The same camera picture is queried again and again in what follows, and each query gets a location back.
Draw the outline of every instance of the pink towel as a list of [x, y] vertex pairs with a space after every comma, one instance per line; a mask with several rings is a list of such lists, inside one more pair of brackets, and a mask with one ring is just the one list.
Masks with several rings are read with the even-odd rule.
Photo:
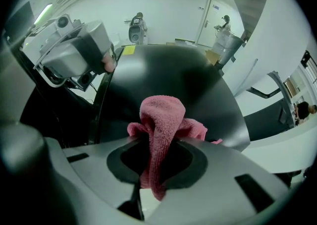
[[154, 196], [162, 200], [164, 187], [159, 183], [160, 165], [167, 155], [174, 136], [205, 139], [207, 129], [194, 119], [184, 118], [185, 107], [175, 97], [152, 96], [144, 99], [140, 107], [141, 123], [130, 123], [130, 136], [149, 134], [150, 159], [141, 175], [141, 187], [151, 188]]

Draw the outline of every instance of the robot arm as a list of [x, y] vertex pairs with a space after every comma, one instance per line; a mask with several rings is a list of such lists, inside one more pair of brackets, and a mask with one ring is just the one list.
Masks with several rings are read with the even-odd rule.
[[113, 67], [105, 67], [109, 59], [105, 62], [104, 56], [116, 64], [113, 44], [103, 23], [71, 22], [67, 14], [31, 33], [23, 52], [50, 86], [60, 87], [67, 82], [82, 91], [97, 74], [113, 71]]

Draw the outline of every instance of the black curved surface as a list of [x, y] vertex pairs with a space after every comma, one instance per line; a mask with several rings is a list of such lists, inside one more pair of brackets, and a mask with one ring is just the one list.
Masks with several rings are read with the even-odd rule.
[[99, 121], [99, 142], [128, 136], [130, 122], [140, 122], [141, 102], [149, 96], [177, 97], [185, 117], [201, 122], [205, 140], [242, 151], [250, 144], [248, 130], [228, 86], [195, 48], [141, 45], [121, 56], [107, 88]]
[[295, 126], [286, 99], [244, 117], [251, 141], [262, 140]]

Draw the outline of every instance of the ceiling light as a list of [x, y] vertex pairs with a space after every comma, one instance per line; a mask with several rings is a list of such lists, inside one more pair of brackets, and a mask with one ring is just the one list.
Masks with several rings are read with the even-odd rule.
[[43, 15], [48, 11], [48, 9], [52, 6], [52, 4], [47, 5], [44, 10], [40, 13], [39, 17], [35, 20], [34, 24], [37, 24]]

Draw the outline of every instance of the cardboard box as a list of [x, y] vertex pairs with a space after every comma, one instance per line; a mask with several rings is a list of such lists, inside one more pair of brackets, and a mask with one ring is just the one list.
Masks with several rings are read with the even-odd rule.
[[206, 58], [210, 61], [211, 64], [215, 65], [220, 58], [220, 55], [212, 52], [211, 50], [206, 51]]

